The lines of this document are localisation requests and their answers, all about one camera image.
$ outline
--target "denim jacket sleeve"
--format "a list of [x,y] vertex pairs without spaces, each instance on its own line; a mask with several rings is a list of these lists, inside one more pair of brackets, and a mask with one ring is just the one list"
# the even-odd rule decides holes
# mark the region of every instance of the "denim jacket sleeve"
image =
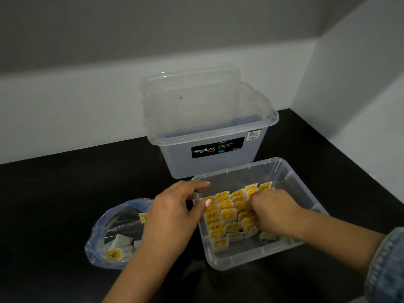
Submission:
[[404,227],[382,241],[365,282],[365,295],[373,303],[404,302]]

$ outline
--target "plastic bag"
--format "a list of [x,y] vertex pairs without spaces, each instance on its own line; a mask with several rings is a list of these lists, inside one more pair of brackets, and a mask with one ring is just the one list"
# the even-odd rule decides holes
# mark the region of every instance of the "plastic bag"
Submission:
[[132,254],[130,257],[116,260],[109,257],[108,248],[117,234],[131,237],[135,243],[142,239],[144,223],[141,222],[139,213],[147,213],[152,201],[147,198],[130,200],[107,210],[98,219],[84,247],[92,265],[120,270],[126,267]]

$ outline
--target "clear plastic container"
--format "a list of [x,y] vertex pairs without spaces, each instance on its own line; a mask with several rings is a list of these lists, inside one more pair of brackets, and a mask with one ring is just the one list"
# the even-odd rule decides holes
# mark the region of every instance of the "clear plastic container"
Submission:
[[144,128],[174,178],[252,162],[267,127],[279,120],[235,65],[147,76]]
[[[193,180],[206,180],[211,183],[207,190],[197,195],[195,202],[221,191],[233,192],[249,184],[272,181],[273,187],[286,190],[301,207],[328,214],[290,165],[282,158],[270,158],[243,166],[205,173],[195,176]],[[277,242],[261,244],[258,235],[256,235],[231,243],[228,251],[214,254],[203,218],[199,222],[199,231],[206,260],[216,270],[227,270],[303,244],[301,241],[287,237],[281,238]]]

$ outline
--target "transparent lid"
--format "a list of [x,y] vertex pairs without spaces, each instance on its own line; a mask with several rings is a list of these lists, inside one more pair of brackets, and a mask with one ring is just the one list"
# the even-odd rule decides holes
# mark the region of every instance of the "transparent lid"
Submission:
[[241,81],[232,64],[143,78],[144,128],[154,145],[169,146],[274,125],[270,100]]

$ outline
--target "dark countertop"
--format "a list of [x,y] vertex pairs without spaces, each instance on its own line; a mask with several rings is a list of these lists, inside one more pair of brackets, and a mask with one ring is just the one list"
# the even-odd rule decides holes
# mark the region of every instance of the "dark countertop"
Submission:
[[[336,218],[383,233],[404,225],[404,204],[290,109],[279,114],[256,161],[284,158]],[[146,137],[0,165],[0,301],[100,302],[119,271],[86,258],[95,221],[175,181]],[[179,283],[189,264],[204,258],[196,230],[158,298],[345,303],[363,294],[355,272],[308,245],[227,271],[202,266]]]

